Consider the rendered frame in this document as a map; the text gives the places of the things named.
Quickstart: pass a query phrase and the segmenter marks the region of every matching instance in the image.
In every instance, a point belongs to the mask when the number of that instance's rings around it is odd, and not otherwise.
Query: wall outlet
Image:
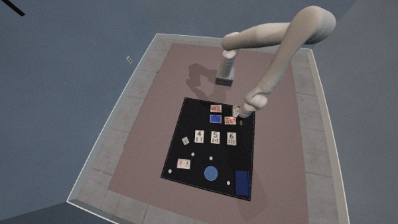
[[[132,61],[132,59],[130,58],[130,56],[128,56],[127,58],[127,61],[131,64],[131,63],[133,63],[133,61]]]

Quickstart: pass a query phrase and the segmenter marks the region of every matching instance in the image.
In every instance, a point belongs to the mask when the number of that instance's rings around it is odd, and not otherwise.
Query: black object
[[[210,112],[211,105],[221,105],[222,112]],[[210,115],[221,115],[222,123],[211,123]],[[250,201],[255,113],[237,117],[236,125],[224,124],[225,117],[232,117],[232,105],[184,98],[161,177]],[[203,143],[194,142],[195,130],[204,131]],[[220,132],[219,144],[210,142],[212,131]],[[227,133],[236,133],[236,145],[227,145]],[[182,141],[185,137],[188,144]],[[178,159],[190,160],[189,169],[177,168]],[[204,174],[209,166],[217,171],[212,181]]]
[[[12,8],[16,13],[18,13],[18,15],[20,16],[24,16],[25,14],[18,9],[18,7],[16,7],[14,4],[12,4],[12,2],[8,1],[8,0],[2,0],[6,5],[8,5],[10,8]]]

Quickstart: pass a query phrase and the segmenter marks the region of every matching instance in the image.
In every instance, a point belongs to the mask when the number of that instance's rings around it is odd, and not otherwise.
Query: blue circle
[[[218,176],[218,171],[214,166],[208,166],[204,170],[204,177],[206,177],[206,179],[209,181],[215,180],[217,176]]]

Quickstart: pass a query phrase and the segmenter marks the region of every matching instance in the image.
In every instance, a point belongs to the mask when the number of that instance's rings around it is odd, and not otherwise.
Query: black bar
[[[16,13],[18,13],[20,16],[24,16],[25,14],[18,9],[18,7],[16,7],[14,4],[12,4],[10,1],[8,0],[2,0],[4,3],[6,3],[8,6],[10,6],[10,8],[12,8]]]

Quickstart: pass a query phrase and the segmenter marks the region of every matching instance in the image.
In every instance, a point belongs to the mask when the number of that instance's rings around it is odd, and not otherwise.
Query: pink floor
[[[162,179],[184,97],[241,105],[273,58],[240,50],[231,87],[214,85],[222,48],[173,44],[108,189],[208,223],[308,223],[304,156],[292,67],[255,114],[251,201]]]

